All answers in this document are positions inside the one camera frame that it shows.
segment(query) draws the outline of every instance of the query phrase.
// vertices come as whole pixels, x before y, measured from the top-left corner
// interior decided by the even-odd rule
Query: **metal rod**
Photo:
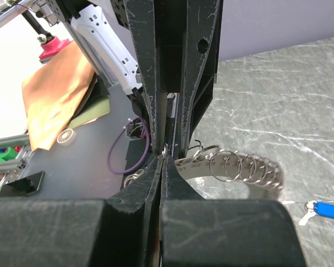
[[[0,174],[9,172],[9,171],[17,171],[22,169],[22,166],[25,164],[25,160],[9,160],[0,162]]]
[[[35,17],[30,13],[29,10],[26,10],[22,13],[22,17],[31,25],[31,27],[37,32],[37,34],[43,34],[45,36],[50,35],[41,24],[35,19]]]
[[[27,144],[30,144],[28,135],[16,135],[0,139],[0,149],[4,149],[6,147],[26,146]]]
[[[174,100],[174,124],[173,124],[173,133],[172,133],[172,144],[171,144],[171,155],[172,157],[176,160],[177,157],[178,157],[178,154],[179,154],[179,150],[178,152],[175,154],[175,148],[176,148],[176,140],[178,138],[176,138],[176,135],[178,134],[178,130],[177,130],[177,124],[179,122],[179,115],[178,115],[178,108],[179,108],[179,97],[180,97],[180,94],[176,94],[176,99]]]

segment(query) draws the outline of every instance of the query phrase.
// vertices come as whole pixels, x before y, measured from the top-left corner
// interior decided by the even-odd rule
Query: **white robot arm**
[[[109,6],[105,8],[108,9],[108,13],[111,12]],[[87,6],[80,12],[80,18],[71,20],[71,26],[107,63],[127,95],[132,94],[132,89],[141,88],[142,84],[136,81],[137,62],[110,27],[101,7],[95,7],[93,4]]]
[[[88,0],[92,4],[101,7],[110,17],[115,18],[115,12],[112,8],[111,1],[107,0]]]

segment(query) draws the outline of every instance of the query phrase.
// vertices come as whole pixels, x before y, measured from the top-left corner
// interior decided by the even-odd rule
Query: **white wall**
[[[39,22],[58,38],[72,39],[62,24]],[[22,134],[26,127],[21,83],[42,66],[41,53],[37,33],[22,16],[0,29],[0,137]]]

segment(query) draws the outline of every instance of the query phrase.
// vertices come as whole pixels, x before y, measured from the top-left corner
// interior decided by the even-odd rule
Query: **green object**
[[[74,129],[80,125],[85,124],[88,121],[108,114],[109,112],[109,98],[107,96],[101,96],[98,99],[94,100],[87,107],[85,107],[84,111],[81,114],[71,120],[71,122],[67,125],[67,128]]]
[[[18,153],[11,147],[7,148],[4,152],[0,149],[0,162],[13,160],[16,158],[17,154]]]

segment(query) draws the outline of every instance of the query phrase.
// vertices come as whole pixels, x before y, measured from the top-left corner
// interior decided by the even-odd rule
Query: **green component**
[[[16,158],[17,154],[18,153],[11,147],[7,148],[4,152],[0,149],[0,162],[13,160]]]

